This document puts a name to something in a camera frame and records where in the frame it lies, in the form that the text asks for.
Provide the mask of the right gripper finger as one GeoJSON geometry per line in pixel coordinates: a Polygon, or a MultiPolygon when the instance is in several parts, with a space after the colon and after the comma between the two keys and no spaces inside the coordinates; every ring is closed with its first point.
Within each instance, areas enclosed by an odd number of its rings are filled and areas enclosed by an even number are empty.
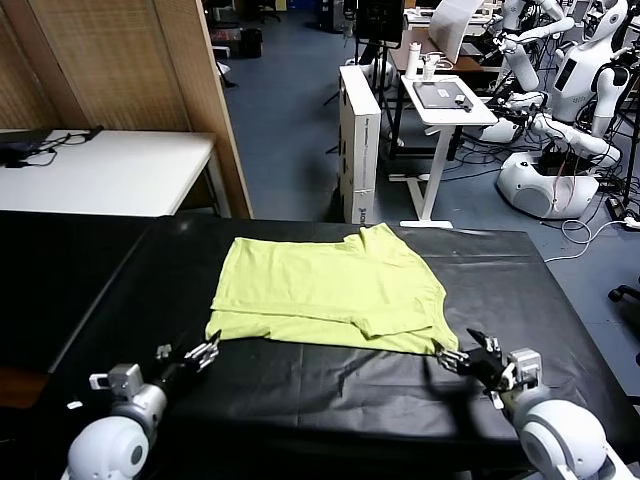
{"type": "Polygon", "coordinates": [[[502,350],[496,337],[492,337],[480,330],[472,328],[468,328],[467,332],[489,355],[495,358],[502,357],[502,350]]]}
{"type": "Polygon", "coordinates": [[[435,357],[438,364],[448,371],[464,371],[469,366],[469,355],[466,352],[437,346],[435,357]]]}

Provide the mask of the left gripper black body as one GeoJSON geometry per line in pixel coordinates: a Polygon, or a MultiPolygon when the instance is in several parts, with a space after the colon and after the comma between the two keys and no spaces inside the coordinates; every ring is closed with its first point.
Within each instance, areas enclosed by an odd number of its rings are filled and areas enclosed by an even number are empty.
{"type": "Polygon", "coordinates": [[[163,359],[160,361],[153,384],[162,390],[186,388],[196,378],[196,362],[191,358],[163,359]]]}

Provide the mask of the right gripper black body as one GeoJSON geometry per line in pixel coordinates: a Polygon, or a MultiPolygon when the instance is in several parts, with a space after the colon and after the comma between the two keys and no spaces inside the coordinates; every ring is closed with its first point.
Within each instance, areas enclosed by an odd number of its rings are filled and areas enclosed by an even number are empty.
{"type": "Polygon", "coordinates": [[[462,352],[458,364],[458,373],[477,379],[486,389],[498,391],[502,388],[502,373],[505,366],[502,360],[483,349],[462,352]]]}

